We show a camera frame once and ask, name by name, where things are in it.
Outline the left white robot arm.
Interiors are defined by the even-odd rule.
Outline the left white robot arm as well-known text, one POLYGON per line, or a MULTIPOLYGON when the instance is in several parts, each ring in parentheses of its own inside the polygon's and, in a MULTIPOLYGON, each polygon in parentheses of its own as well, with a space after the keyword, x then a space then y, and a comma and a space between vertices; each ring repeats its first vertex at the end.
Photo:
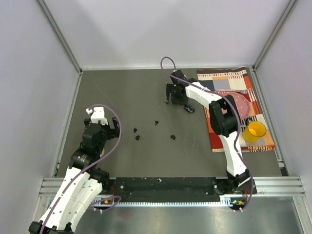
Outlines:
POLYGON ((93 200, 100 193, 109 191, 112 182, 108 172, 97 168, 106 154, 105 143, 120 139, 117 117, 113 127, 101 120, 84 120, 82 141, 72 154, 63 182, 52 203, 39 221, 28 229, 31 234, 72 234, 93 200))

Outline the glossy black charging case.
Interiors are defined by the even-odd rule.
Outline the glossy black charging case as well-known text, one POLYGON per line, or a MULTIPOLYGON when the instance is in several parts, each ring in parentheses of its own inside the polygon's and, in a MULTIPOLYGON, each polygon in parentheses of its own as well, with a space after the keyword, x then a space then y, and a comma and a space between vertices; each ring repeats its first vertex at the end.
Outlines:
POLYGON ((184 110, 187 111, 190 114, 195 112, 195 109, 191 105, 189 105, 189 104, 184 105, 184 110))

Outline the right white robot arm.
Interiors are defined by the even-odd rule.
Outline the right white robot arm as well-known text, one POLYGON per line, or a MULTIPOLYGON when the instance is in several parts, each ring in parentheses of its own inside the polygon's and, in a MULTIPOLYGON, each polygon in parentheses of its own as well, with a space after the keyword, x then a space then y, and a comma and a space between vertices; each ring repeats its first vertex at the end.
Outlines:
POLYGON ((211 128, 223 145, 227 161, 226 189, 252 194, 254 179, 242 157, 238 137, 240 117, 233 96, 223 96, 202 86, 195 79, 187 79, 181 70, 170 74, 171 84, 166 85, 166 102, 187 105, 189 99, 209 109, 211 128))

